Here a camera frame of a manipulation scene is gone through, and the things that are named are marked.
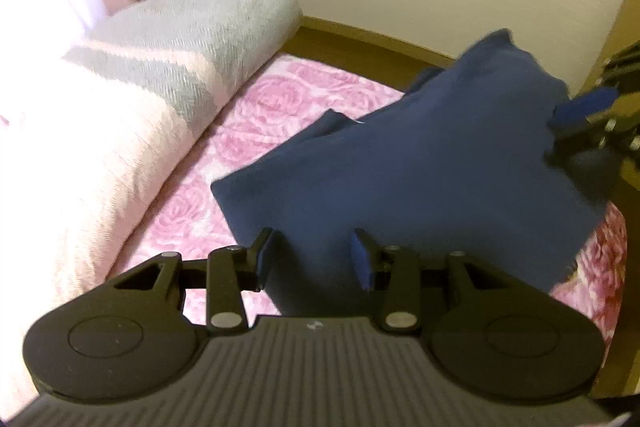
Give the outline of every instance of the metal pin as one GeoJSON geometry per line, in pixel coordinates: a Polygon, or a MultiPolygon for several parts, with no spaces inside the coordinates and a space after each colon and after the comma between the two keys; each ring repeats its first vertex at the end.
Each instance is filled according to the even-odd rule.
{"type": "Polygon", "coordinates": [[[229,330],[239,326],[242,322],[242,317],[234,312],[220,312],[211,317],[211,324],[217,328],[223,328],[229,330]]]}
{"type": "Polygon", "coordinates": [[[385,317],[385,322],[391,328],[406,329],[415,326],[418,317],[409,312],[393,312],[385,317]]]}

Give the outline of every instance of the wooden baseboard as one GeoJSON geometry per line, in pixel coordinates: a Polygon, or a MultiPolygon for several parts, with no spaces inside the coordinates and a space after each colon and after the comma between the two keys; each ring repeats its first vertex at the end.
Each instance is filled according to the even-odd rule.
{"type": "Polygon", "coordinates": [[[415,44],[411,44],[410,42],[401,41],[400,39],[395,39],[393,37],[362,28],[347,26],[346,24],[341,24],[339,22],[304,16],[302,17],[302,25],[305,28],[312,30],[320,30],[334,35],[340,35],[341,37],[347,37],[348,39],[373,44],[374,46],[379,46],[381,48],[406,55],[407,57],[417,58],[418,60],[434,64],[441,68],[448,68],[455,60],[454,58],[449,57],[449,55],[428,50],[427,48],[422,48],[415,44]]]}

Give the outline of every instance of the folded blanket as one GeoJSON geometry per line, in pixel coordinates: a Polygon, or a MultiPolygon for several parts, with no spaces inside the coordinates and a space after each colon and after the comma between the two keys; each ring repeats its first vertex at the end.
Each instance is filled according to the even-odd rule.
{"type": "Polygon", "coordinates": [[[619,166],[606,152],[578,158],[586,193],[545,164],[546,121],[566,99],[501,30],[392,105],[358,121],[327,112],[212,191],[239,243],[261,227],[288,238],[267,286],[285,314],[369,312],[350,262],[356,227],[425,257],[464,250],[549,291],[602,219],[619,166]]]}

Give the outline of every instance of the gray stripe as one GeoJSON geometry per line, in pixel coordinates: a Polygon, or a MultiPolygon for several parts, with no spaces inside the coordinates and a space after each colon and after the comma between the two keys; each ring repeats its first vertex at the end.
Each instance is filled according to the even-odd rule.
{"type": "Polygon", "coordinates": [[[202,54],[234,92],[277,51],[266,44],[286,32],[293,13],[294,0],[145,0],[101,21],[88,38],[202,54]]]}
{"type": "Polygon", "coordinates": [[[218,113],[211,93],[184,66],[118,57],[80,46],[71,48],[63,58],[102,77],[155,93],[175,109],[196,137],[218,113]]]}

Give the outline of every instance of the rose pattern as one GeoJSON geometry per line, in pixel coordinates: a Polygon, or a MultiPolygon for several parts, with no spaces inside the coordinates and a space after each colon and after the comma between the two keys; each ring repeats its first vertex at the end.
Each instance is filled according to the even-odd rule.
{"type": "MultiPolygon", "coordinates": [[[[279,55],[220,112],[162,187],[111,271],[121,273],[161,251],[203,259],[235,243],[210,183],[248,165],[332,108],[357,119],[400,98],[399,91],[325,64],[279,55]]],[[[587,315],[610,343],[622,302],[626,228],[620,211],[606,218],[576,256],[574,276],[552,295],[587,315]]],[[[242,294],[247,315],[277,314],[266,293],[242,294]]],[[[185,316],[202,324],[203,290],[189,290],[185,316]]]]}

